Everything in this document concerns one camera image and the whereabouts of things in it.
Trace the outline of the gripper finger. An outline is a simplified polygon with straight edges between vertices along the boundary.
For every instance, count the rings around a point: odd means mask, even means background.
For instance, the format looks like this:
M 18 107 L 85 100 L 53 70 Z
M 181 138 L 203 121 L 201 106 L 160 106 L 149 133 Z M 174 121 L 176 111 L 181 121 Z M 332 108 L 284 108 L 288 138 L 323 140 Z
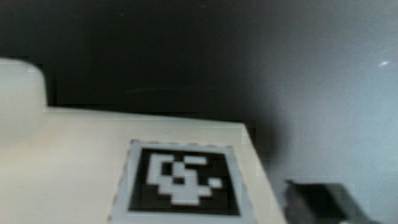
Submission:
M 382 224 L 366 215 L 346 188 L 338 183 L 286 181 L 288 224 Z

